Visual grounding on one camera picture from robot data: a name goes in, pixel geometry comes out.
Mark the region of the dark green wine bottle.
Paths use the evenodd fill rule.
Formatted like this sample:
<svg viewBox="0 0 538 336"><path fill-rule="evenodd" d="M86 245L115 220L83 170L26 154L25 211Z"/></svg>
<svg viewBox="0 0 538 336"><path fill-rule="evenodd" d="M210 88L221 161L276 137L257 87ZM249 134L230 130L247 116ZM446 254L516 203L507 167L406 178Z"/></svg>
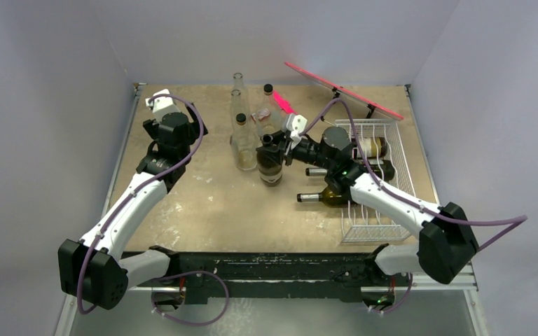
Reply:
<svg viewBox="0 0 538 336"><path fill-rule="evenodd" d="M268 147L269 139L268 136L271 134L265 134L261 137L261 146ZM273 187L278 185L282 180L282 166L281 167L269 167L268 164L261 164L257 160L258 171L262 182L267 186Z"/></svg>

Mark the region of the clear bottle black cap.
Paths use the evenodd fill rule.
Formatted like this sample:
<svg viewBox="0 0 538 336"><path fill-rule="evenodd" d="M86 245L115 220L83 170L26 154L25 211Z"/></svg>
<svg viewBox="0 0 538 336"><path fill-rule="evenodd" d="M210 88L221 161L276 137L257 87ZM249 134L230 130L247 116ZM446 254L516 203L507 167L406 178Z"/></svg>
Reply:
<svg viewBox="0 0 538 336"><path fill-rule="evenodd" d="M282 129L282 114L275 101L274 93L274 87L269 83L265 84L261 101L252 113L259 137Z"/></svg>

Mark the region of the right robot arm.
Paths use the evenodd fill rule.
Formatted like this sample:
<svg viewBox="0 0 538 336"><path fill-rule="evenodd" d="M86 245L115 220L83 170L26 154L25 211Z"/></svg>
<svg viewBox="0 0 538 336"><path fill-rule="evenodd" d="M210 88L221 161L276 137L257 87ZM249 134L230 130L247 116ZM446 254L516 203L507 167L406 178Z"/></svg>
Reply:
<svg viewBox="0 0 538 336"><path fill-rule="evenodd" d="M479 251L473 230L457 224L466 218L464 210L454 203L426 202L393 187L353 160L352 149L345 129L328 127L319 142L304 136L296 143L290 131L265 134L256 151L272 166L298 160L325 169L324 180L335 194L376 210L416 238L414 244L383 244L369 254L365 275L372 284L416 272L449 284Z"/></svg>

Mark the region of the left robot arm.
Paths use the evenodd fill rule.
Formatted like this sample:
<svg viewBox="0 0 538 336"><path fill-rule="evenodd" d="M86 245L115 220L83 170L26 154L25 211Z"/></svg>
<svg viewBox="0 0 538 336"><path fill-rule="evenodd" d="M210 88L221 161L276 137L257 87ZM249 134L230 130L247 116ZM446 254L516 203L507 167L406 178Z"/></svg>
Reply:
<svg viewBox="0 0 538 336"><path fill-rule="evenodd" d="M176 185L208 133L197 111L172 112L143 127L152 142L129 186L104 217L79 240L66 239L57 251L61 288L76 298L80 314L97 307L110 310L127 289L155 278L173 286L181 268L166 252L122 254L142 221Z"/></svg>

